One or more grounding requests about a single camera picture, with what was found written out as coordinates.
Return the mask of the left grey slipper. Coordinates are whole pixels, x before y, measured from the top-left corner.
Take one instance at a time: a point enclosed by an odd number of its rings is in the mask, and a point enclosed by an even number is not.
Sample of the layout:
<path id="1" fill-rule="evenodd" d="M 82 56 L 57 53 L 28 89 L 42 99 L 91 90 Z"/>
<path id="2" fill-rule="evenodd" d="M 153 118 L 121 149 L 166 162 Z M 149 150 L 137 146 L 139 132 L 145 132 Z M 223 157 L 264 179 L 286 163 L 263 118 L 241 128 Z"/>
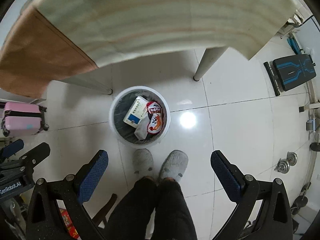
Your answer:
<path id="1" fill-rule="evenodd" d="M 137 179 L 144 177 L 154 178 L 154 163 L 151 152 L 146 149 L 138 149 L 132 156 L 133 171 Z"/>

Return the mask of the black blue exercise bench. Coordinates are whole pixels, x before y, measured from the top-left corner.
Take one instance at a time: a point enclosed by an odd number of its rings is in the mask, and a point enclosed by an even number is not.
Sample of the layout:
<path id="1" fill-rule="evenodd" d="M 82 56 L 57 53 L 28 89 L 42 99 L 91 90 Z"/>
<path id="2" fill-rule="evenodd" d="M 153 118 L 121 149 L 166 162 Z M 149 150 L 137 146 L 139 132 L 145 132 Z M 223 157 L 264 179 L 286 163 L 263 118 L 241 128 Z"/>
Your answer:
<path id="1" fill-rule="evenodd" d="M 292 90 L 316 77 L 315 63 L 309 54 L 281 57 L 264 62 L 275 96 Z"/>

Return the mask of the white trash bin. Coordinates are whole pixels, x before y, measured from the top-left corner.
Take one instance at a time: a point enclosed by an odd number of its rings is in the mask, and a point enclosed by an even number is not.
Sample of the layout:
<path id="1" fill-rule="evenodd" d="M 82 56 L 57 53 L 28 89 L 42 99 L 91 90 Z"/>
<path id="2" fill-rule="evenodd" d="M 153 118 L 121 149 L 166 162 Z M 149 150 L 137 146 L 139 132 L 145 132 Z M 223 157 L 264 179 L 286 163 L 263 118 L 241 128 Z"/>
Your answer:
<path id="1" fill-rule="evenodd" d="M 152 88 L 134 86 L 120 92 L 112 102 L 109 123 L 118 139 L 132 148 L 159 143 L 170 126 L 169 106 Z"/>

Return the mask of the red snack boxes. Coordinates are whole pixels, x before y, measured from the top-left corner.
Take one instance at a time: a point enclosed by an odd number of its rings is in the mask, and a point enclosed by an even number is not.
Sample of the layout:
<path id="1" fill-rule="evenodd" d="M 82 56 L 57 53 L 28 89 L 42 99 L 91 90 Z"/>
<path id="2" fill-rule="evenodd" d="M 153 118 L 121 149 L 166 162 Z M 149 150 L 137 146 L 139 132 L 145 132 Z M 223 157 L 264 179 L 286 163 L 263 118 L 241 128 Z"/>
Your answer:
<path id="1" fill-rule="evenodd" d="M 59 208 L 59 210 L 70 236 L 73 237 L 74 239 L 80 239 L 80 236 L 77 230 L 75 229 L 75 226 L 73 225 L 67 210 L 62 208 Z"/>

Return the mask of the metal dumbbell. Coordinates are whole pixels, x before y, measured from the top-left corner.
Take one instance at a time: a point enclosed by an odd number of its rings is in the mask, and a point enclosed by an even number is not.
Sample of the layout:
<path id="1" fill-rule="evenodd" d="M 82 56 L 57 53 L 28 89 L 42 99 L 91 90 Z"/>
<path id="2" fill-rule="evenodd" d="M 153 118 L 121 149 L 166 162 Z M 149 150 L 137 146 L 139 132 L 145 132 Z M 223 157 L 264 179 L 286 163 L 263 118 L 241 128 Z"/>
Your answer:
<path id="1" fill-rule="evenodd" d="M 281 174 L 287 174 L 290 170 L 290 167 L 296 165 L 297 160 L 298 157 L 295 152 L 287 152 L 286 158 L 279 159 L 274 170 Z"/>

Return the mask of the white crumpled paper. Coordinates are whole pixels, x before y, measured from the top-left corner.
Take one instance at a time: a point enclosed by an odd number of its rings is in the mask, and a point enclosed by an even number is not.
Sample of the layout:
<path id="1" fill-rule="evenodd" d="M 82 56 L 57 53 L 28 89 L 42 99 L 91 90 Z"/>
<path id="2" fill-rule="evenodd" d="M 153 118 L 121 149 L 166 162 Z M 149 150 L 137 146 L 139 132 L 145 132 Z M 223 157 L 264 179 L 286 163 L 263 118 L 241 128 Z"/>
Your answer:
<path id="1" fill-rule="evenodd" d="M 134 135 L 138 140 L 145 140 L 148 135 L 148 125 L 149 125 L 150 119 L 148 116 L 146 116 L 144 119 L 140 121 L 138 124 Z"/>

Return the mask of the black trouser legs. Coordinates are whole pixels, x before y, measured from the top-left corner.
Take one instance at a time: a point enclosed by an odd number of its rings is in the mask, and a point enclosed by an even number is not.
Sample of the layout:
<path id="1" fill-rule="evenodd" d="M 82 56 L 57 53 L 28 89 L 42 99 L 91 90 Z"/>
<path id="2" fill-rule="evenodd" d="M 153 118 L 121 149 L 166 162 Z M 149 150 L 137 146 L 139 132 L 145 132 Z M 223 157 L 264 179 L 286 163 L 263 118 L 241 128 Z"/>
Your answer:
<path id="1" fill-rule="evenodd" d="M 106 239 L 146 239 L 155 213 L 152 239 L 197 239 L 193 219 L 178 182 L 156 184 L 142 178 L 118 203 L 104 229 Z"/>

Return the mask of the right grey slipper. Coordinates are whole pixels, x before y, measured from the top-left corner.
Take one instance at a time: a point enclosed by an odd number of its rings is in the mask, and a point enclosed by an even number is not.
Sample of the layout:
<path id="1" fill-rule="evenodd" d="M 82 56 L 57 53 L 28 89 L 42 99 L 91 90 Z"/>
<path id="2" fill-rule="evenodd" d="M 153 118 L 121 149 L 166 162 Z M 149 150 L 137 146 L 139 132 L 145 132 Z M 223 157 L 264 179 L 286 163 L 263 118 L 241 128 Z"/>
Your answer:
<path id="1" fill-rule="evenodd" d="M 173 150 L 165 159 L 159 172 L 159 181 L 172 179 L 180 182 L 188 166 L 188 156 L 180 150 Z"/>

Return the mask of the white table leg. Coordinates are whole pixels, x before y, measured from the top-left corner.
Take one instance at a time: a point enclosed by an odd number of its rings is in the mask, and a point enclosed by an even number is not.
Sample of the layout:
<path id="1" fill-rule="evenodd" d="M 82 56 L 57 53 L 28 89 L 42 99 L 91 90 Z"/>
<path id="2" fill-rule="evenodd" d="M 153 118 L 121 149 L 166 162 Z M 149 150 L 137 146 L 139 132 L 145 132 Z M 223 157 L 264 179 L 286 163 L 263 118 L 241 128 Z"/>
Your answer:
<path id="1" fill-rule="evenodd" d="M 199 81 L 227 49 L 228 47 L 206 49 L 195 72 L 195 75 L 193 76 L 193 80 Z"/>
<path id="2" fill-rule="evenodd" d="M 112 95 L 113 93 L 112 88 L 107 87 L 106 85 L 100 83 L 99 81 L 91 77 L 73 76 L 63 79 L 61 80 L 61 82 L 85 87 L 91 90 L 96 90 L 101 94 Z"/>

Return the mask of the red white snack wrapper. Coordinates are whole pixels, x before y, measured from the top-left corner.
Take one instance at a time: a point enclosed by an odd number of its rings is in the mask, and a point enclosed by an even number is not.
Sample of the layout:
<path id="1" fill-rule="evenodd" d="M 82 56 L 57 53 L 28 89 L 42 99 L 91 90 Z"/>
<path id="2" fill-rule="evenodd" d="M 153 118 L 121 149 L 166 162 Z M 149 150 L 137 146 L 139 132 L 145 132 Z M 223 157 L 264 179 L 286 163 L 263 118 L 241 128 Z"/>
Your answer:
<path id="1" fill-rule="evenodd" d="M 157 134 L 161 131 L 163 126 L 163 109 L 155 101 L 147 103 L 148 116 L 150 122 L 148 124 L 147 131 L 150 134 Z"/>

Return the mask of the pink suitcase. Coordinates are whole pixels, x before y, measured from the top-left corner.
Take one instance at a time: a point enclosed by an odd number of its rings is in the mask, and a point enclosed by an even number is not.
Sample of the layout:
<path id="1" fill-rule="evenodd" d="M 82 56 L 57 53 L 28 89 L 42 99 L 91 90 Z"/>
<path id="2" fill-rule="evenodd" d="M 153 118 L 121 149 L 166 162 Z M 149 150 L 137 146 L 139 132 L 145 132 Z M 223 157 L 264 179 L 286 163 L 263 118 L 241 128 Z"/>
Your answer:
<path id="1" fill-rule="evenodd" d="M 1 129 L 5 137 L 21 137 L 48 131 L 47 108 L 33 103 L 6 102 L 3 105 Z"/>

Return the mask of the grey slipper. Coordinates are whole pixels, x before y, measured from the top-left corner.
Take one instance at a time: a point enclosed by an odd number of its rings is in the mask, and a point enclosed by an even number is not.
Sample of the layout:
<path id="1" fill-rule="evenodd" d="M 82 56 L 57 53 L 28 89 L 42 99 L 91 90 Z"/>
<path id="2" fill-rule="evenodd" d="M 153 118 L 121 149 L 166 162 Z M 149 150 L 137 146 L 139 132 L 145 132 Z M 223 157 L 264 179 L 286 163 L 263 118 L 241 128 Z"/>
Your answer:
<path id="1" fill-rule="evenodd" d="M 165 159 L 159 172 L 159 181 L 172 179 L 180 182 L 188 166 L 188 156 L 180 150 L 173 150 Z"/>
<path id="2" fill-rule="evenodd" d="M 154 163 L 151 152 L 146 149 L 138 149 L 132 156 L 133 171 L 137 179 L 144 177 L 154 178 Z"/>

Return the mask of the brown cloth table runner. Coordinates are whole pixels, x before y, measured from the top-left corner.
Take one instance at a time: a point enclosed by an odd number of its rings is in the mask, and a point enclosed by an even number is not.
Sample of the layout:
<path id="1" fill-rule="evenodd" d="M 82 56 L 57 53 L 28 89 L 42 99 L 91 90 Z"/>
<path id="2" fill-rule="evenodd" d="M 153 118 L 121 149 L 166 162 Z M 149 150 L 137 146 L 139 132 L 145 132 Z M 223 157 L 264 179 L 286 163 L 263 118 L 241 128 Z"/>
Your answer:
<path id="1" fill-rule="evenodd" d="M 32 5 L 1 48 L 1 89 L 40 98 L 53 80 L 97 69 L 96 63 Z"/>

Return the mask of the white blue medicine box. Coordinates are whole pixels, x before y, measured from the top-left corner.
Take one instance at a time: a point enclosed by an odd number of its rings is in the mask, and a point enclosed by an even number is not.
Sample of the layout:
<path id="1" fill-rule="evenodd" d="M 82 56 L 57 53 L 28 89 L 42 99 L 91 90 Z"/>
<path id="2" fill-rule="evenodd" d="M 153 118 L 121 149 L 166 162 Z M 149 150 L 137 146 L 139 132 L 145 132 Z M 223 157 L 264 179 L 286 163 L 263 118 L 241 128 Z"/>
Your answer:
<path id="1" fill-rule="evenodd" d="M 149 102 L 146 99 L 141 96 L 137 96 L 123 118 L 123 122 L 136 128 L 140 121 L 148 114 L 146 107 L 147 103 Z"/>

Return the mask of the striped cream tablecloth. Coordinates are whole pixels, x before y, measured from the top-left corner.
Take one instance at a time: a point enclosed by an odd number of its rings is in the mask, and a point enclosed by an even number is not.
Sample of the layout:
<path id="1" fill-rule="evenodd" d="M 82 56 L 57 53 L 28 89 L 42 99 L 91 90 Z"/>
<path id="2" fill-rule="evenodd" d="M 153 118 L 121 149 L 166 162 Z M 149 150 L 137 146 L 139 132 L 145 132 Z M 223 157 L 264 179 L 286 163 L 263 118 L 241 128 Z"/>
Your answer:
<path id="1" fill-rule="evenodd" d="M 252 58 L 294 15 L 293 0 L 34 0 L 99 67 L 194 48 Z"/>

